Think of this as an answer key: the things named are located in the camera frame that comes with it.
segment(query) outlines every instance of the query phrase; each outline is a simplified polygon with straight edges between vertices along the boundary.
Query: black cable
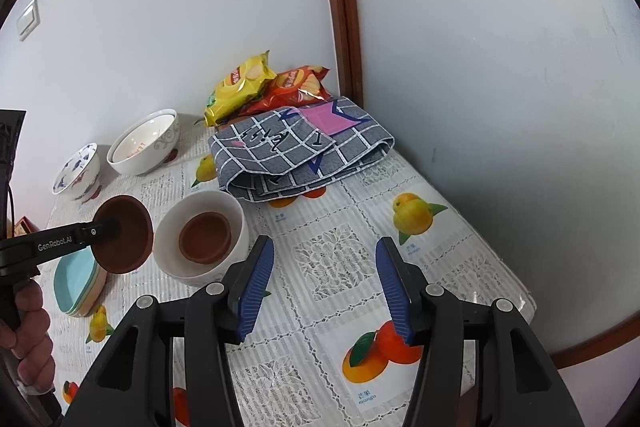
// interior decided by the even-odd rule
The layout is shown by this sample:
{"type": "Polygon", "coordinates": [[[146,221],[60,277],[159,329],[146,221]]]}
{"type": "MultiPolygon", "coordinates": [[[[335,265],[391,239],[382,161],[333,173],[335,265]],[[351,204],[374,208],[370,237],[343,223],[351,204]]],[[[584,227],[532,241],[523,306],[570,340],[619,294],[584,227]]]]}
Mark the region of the black cable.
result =
{"type": "Polygon", "coordinates": [[[15,214],[14,214],[14,195],[11,192],[11,187],[7,185],[9,189],[9,203],[11,204],[11,237],[15,234],[15,214]]]}

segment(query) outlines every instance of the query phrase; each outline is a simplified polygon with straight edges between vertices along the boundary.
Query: folded cloth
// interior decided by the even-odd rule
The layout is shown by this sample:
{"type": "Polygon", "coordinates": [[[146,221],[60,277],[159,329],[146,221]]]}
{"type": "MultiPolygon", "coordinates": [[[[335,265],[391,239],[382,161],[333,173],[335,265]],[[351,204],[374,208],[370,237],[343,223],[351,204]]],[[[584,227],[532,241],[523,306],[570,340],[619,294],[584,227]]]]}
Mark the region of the folded cloth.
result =
{"type": "Polygon", "coordinates": [[[375,165],[393,145],[393,136],[345,97],[257,114],[209,138],[220,188],[249,201],[324,187],[375,165]]]}

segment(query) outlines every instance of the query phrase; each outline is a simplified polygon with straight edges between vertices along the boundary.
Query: white bowl with gray scroll pattern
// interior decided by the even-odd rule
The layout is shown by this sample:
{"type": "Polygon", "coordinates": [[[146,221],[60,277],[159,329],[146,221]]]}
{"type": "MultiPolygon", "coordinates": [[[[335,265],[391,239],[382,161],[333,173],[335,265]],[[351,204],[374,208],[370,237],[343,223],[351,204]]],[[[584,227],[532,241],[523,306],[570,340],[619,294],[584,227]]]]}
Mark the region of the white bowl with gray scroll pattern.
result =
{"type": "Polygon", "coordinates": [[[70,200],[88,201],[100,187],[100,157],[95,143],[74,153],[56,176],[52,192],[70,200]]]}
{"type": "Polygon", "coordinates": [[[143,174],[171,154],[179,136],[178,114],[173,109],[156,111],[118,137],[107,153],[107,162],[120,174],[143,174]]]}

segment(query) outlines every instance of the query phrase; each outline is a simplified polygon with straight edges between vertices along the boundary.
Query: metal screw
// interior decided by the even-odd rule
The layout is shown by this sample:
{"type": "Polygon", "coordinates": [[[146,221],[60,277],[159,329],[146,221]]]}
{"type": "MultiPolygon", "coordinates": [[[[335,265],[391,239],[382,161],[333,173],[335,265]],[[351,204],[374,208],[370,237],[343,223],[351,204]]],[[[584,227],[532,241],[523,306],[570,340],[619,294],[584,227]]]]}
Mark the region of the metal screw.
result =
{"type": "Polygon", "coordinates": [[[495,303],[495,307],[498,308],[501,312],[505,313],[509,313],[511,310],[513,310],[513,304],[507,299],[498,299],[498,301],[495,303]]]}
{"type": "Polygon", "coordinates": [[[142,297],[138,297],[138,300],[136,301],[136,306],[138,306],[138,308],[140,309],[145,309],[145,308],[149,308],[149,306],[151,306],[151,304],[154,303],[154,298],[151,295],[143,295],[142,297]]]}
{"type": "Polygon", "coordinates": [[[212,282],[207,286],[207,293],[209,295],[219,295],[225,290],[225,285],[222,282],[212,282]]]}
{"type": "Polygon", "coordinates": [[[441,295],[444,295],[444,288],[439,284],[428,284],[425,289],[432,297],[440,297],[441,295]]]}

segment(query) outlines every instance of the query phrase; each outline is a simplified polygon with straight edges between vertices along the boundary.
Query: white light switch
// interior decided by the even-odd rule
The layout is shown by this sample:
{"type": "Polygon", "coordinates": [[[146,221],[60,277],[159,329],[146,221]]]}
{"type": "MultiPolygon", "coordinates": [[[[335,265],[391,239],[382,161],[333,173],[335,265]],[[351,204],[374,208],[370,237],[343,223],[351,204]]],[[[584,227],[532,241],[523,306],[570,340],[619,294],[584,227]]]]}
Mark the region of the white light switch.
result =
{"type": "Polygon", "coordinates": [[[23,41],[27,38],[27,35],[29,35],[38,24],[40,24],[38,1],[33,0],[18,19],[18,35],[20,36],[20,40],[23,41]]]}

